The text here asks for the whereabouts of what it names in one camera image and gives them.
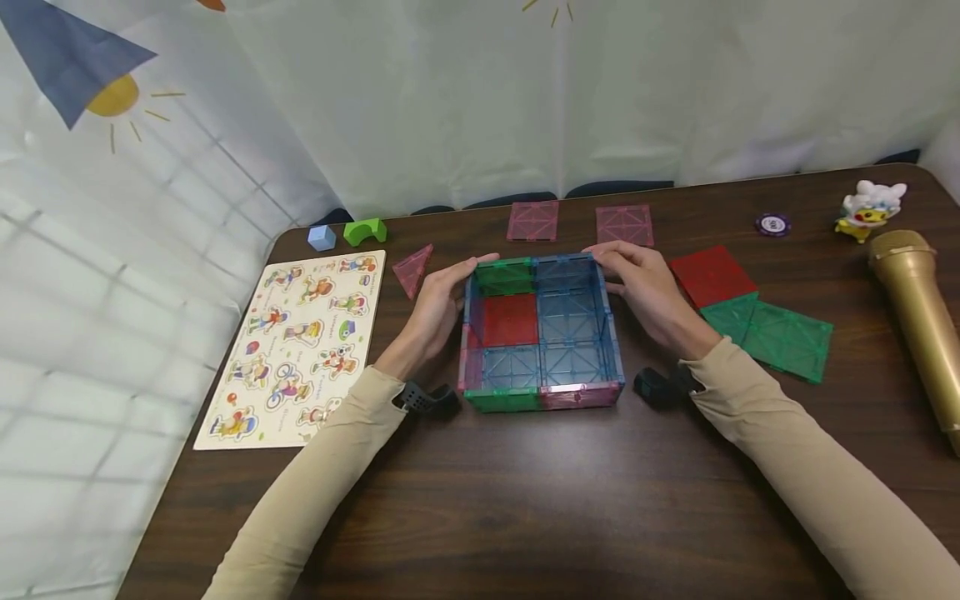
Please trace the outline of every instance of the beige sleeve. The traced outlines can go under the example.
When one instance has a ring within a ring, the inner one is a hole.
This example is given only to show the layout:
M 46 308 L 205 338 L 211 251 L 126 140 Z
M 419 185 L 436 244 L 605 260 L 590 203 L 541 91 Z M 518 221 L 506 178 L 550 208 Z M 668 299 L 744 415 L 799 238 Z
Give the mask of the beige sleeve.
M 700 412 L 749 456 L 858 598 L 960 597 L 960 566 L 909 508 L 725 338 L 686 362 Z
M 324 425 L 253 509 L 217 567 L 206 600 L 290 595 L 333 511 L 406 412 L 403 384 L 367 367 Z

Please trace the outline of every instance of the purple poker chip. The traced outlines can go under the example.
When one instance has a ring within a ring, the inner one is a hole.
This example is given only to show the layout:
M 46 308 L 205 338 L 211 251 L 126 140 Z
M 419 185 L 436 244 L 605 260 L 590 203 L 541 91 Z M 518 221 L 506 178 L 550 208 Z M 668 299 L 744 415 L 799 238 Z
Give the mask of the purple poker chip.
M 770 237 L 783 237 L 790 232 L 790 222 L 783 215 L 768 212 L 756 219 L 756 230 Z

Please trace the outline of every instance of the white backdrop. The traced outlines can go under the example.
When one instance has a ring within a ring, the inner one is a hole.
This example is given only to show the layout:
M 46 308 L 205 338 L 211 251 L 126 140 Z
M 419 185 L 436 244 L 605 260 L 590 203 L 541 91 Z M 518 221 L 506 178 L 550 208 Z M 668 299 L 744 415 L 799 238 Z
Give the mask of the white backdrop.
M 0 598 L 113 595 L 271 241 L 334 207 L 916 147 L 960 197 L 954 0 L 528 3 L 55 0 L 157 54 L 72 130 L 0 28 Z

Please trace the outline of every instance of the toy figurine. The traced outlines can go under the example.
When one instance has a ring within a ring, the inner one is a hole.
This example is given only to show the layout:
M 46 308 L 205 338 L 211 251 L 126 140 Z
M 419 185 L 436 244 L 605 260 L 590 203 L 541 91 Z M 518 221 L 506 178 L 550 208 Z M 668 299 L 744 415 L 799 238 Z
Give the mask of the toy figurine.
M 862 180 L 856 185 L 856 195 L 844 198 L 844 216 L 836 220 L 834 231 L 846 233 L 863 244 L 874 229 L 887 224 L 900 212 L 900 198 L 906 193 L 906 184 L 892 187 Z

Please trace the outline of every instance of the hand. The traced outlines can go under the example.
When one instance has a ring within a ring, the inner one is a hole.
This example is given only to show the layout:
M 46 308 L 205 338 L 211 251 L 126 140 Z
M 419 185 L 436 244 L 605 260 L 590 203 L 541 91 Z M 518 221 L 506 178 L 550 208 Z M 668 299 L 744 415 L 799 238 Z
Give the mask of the hand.
M 464 280 L 479 263 L 499 257 L 497 253 L 474 256 L 426 276 L 410 320 L 380 355 L 374 364 L 376 369 L 403 381 L 435 357 L 464 307 Z
M 620 278 L 608 281 L 607 291 L 623 297 L 650 337 L 678 357 L 700 360 L 722 339 L 686 303 L 659 252 L 620 241 L 584 252 L 593 253 L 605 276 Z

